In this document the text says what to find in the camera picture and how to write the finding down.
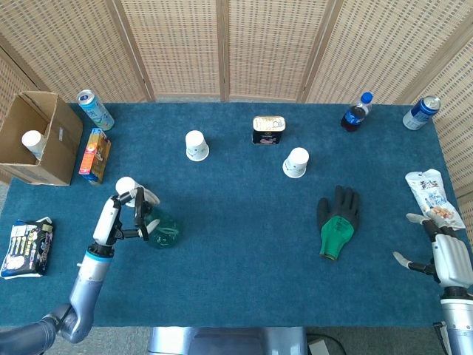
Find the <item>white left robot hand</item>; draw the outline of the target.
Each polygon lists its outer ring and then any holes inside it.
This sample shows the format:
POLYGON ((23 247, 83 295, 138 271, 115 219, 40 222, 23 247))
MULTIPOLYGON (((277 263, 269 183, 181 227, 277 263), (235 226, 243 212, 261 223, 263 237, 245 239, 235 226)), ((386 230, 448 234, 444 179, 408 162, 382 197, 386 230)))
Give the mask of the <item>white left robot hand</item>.
POLYGON ((119 195, 112 195, 104 204, 92 238, 94 242, 87 248, 87 254, 97 258, 112 258, 117 240, 141 238, 149 242, 150 234, 157 224, 147 223, 153 207, 160 203, 159 198, 150 190, 139 186, 119 195), (122 206, 135 201, 134 229, 122 229, 120 212, 122 206))

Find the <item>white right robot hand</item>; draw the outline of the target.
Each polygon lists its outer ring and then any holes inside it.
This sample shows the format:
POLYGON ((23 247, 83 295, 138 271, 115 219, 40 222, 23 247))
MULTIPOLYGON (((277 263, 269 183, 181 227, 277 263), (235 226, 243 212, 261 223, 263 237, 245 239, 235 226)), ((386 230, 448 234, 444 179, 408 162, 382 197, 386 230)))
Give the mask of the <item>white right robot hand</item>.
POLYGON ((460 240, 452 227, 441 217, 429 212, 406 214, 411 223, 420 224, 427 233, 432 247, 432 261, 429 265, 416 263, 395 251, 398 263, 411 271, 431 275, 444 289, 444 299, 472 300, 472 262, 466 244, 460 240))

